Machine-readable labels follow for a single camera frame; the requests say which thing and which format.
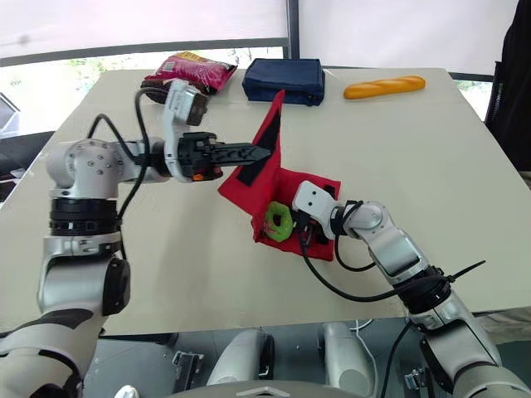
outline red bag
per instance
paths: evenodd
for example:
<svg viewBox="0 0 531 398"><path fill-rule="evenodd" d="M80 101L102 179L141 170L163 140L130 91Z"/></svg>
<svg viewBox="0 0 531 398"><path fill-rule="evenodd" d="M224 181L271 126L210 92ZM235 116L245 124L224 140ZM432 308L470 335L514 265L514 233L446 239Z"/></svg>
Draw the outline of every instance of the red bag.
<svg viewBox="0 0 531 398"><path fill-rule="evenodd" d="M295 231L290 238L282 242L272 240L263 232L265 213L269 203L277 201L291 208L297 188L304 180L332 192L337 200L341 182L304 172L292 172L280 166L280 115L284 95L283 90L276 95L269 113L252 142L254 145L273 150L271 156L249 166L237 167L218 191L226 199L252 215L251 224L255 242L301 255L299 239ZM319 243L313 236L306 251L309 257L315 259L327 261L334 259L332 241L326 244Z"/></svg>

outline pink snack package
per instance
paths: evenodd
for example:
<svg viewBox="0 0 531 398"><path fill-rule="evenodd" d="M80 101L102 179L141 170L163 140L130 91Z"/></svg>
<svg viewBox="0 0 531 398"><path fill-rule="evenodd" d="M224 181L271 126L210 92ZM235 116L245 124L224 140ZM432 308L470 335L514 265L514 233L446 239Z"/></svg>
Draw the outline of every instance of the pink snack package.
<svg viewBox="0 0 531 398"><path fill-rule="evenodd" d="M141 87L156 87L168 91L173 79L183 79L195 85L203 94L216 94L232 76L237 66L208 60L189 51L170 56L152 75L144 77ZM164 104L166 95L148 94Z"/></svg>

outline toy baguette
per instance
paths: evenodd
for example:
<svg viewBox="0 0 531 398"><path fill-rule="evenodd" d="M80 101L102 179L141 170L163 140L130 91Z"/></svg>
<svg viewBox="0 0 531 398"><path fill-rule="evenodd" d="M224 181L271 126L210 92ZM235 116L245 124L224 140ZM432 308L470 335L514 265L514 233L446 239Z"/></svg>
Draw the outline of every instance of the toy baguette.
<svg viewBox="0 0 531 398"><path fill-rule="evenodd" d="M347 100L358 100L376 95L421 90L424 87L426 87L426 81L420 76L403 76L395 79L366 81L350 85L343 92L343 97Z"/></svg>

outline navy blue pouch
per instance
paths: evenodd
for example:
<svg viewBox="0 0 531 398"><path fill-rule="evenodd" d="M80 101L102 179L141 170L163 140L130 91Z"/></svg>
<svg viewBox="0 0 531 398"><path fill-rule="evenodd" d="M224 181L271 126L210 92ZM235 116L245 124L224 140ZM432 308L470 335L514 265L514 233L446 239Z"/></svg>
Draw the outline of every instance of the navy blue pouch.
<svg viewBox="0 0 531 398"><path fill-rule="evenodd" d="M324 72L319 60L256 58L241 83L249 101L272 101L285 90L285 104L319 105L324 98Z"/></svg>

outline window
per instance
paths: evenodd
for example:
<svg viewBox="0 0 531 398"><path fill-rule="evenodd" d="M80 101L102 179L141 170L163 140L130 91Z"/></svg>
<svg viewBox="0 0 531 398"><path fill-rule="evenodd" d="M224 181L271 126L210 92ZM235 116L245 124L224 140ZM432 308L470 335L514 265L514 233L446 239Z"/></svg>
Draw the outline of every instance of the window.
<svg viewBox="0 0 531 398"><path fill-rule="evenodd" d="M485 121L492 83L472 80L454 80L454 82L481 120Z"/></svg>
<svg viewBox="0 0 531 398"><path fill-rule="evenodd" d="M175 51L39 62L0 68L0 92L20 110L20 133L56 130L107 70L157 69ZM199 50L241 68L255 58L282 58L282 47Z"/></svg>

